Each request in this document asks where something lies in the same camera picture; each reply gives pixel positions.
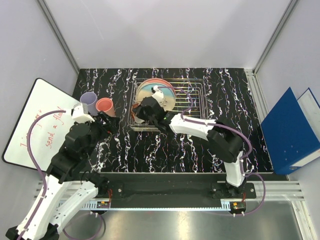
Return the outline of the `pink plastic cup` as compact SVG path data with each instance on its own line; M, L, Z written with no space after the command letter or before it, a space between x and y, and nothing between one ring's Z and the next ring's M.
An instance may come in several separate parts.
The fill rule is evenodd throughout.
M110 98L103 97L96 102L95 105L98 112L104 112L110 117L116 117L114 103Z

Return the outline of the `lavender plastic cup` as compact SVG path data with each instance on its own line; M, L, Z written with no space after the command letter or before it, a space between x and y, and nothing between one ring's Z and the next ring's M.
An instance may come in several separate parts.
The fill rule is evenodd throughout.
M85 92L82 94L82 96L80 97L80 102L83 104L87 104L87 109L88 112L92 115L92 116L97 116L98 115L98 111L96 109L96 103L98 101L98 97L97 95L92 92Z

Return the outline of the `red floral ceramic bowl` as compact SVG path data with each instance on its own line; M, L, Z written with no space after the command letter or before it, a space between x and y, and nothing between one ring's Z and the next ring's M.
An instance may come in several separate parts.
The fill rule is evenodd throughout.
M139 105L140 105L139 102L134 103L134 104L132 105L132 107L131 107L131 110L130 110L131 117L132 117L132 119L134 120L134 122L135 122L136 124L142 124L142 123L144 122L143 119L140 119L140 118L138 118L138 117L136 116L136 108L137 108Z

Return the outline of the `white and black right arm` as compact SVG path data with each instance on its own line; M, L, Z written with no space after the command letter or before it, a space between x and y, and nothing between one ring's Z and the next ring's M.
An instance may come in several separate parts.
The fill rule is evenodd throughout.
M243 172L243 135L219 120L206 120L184 116L164 110L154 97L146 97L132 109L135 120L149 122L160 132L185 134L208 142L209 149L220 159L226 172L226 191L232 198L245 192Z

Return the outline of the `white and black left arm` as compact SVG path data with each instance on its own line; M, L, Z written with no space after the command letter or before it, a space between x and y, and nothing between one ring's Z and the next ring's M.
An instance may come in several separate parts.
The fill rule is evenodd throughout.
M97 116L80 114L42 174L42 188L23 221L7 230L10 240L57 240L69 221L91 199L111 197L109 180L98 172L83 179L78 190L61 206L65 191L77 180L98 142L115 134L120 119L100 111Z

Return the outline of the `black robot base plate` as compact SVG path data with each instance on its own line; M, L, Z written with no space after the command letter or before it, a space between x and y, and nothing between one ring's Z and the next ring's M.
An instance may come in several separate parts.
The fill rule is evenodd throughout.
M213 199L254 199L255 187L245 180L236 188L226 181L225 173L111 173L107 178L108 192L113 199L132 196L191 195Z

